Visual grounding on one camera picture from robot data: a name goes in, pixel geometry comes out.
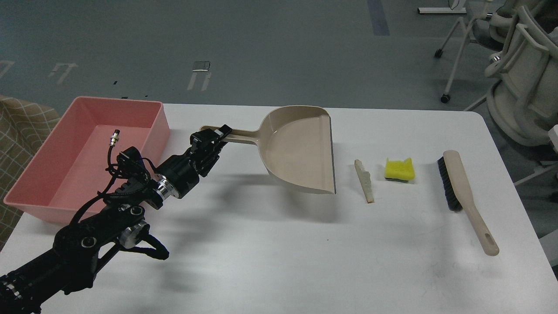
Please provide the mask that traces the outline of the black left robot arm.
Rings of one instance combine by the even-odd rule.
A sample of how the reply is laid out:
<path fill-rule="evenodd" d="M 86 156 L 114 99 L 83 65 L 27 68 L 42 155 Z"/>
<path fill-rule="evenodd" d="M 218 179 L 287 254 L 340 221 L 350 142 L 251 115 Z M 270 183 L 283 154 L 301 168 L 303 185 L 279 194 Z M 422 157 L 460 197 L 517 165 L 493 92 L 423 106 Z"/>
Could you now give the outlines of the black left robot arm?
<path fill-rule="evenodd" d="M 111 179 L 54 237 L 52 248 L 1 277 L 3 314 L 39 314 L 53 295 L 92 288 L 96 275 L 119 252 L 169 258 L 169 251 L 150 233 L 147 203 L 160 209 L 168 197 L 183 198 L 219 159 L 232 129 L 207 128 L 190 137 L 190 147 L 159 166 L 135 147 L 107 162 Z"/>

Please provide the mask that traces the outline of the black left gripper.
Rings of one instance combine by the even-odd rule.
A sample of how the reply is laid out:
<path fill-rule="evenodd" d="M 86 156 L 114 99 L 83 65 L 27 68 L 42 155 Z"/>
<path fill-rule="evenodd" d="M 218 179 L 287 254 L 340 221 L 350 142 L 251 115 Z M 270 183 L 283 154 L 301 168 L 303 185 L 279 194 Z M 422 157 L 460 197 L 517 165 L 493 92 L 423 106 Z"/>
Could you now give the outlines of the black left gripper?
<path fill-rule="evenodd" d="M 182 155 L 172 155 L 156 167 L 156 174 L 161 175 L 172 186 L 172 195 L 182 199 L 206 177 L 219 159 L 225 138 L 232 132 L 229 125 L 221 127 L 204 126 L 197 133 L 190 135 L 190 150 Z"/>

